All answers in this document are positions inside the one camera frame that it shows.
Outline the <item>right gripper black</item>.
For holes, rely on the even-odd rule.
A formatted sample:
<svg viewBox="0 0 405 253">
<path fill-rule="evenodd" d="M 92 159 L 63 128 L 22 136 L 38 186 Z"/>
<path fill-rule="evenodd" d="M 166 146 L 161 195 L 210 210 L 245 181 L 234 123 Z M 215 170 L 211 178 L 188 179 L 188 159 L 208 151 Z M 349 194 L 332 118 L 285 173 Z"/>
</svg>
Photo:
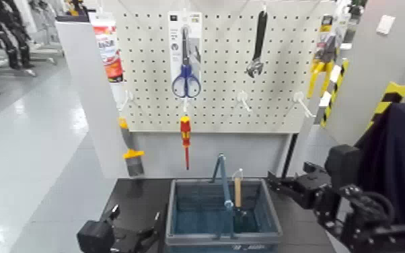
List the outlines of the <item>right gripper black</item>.
<svg viewBox="0 0 405 253">
<path fill-rule="evenodd" d="M 273 192 L 292 198 L 303 209 L 312 209 L 316 193 L 330 183 L 330 176 L 322 166 L 309 161 L 303 163 L 303 171 L 307 174 L 294 179 L 279 178 L 268 171 L 266 183 Z"/>
</svg>

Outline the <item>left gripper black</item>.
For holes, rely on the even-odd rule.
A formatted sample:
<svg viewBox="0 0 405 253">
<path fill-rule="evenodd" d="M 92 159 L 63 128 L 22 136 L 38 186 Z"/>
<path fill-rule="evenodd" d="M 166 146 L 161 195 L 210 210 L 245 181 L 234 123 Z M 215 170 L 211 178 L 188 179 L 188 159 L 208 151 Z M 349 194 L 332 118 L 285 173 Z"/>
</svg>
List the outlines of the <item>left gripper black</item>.
<svg viewBox="0 0 405 253">
<path fill-rule="evenodd" d="M 105 223 L 113 223 L 120 215 L 120 207 L 118 204 L 101 216 L 101 221 Z M 161 224 L 161 211 L 155 214 L 153 225 L 150 228 L 133 231 L 123 228 L 115 228 L 115 242 L 112 246 L 112 252 L 117 253 L 144 253 L 159 240 L 159 230 Z"/>
</svg>

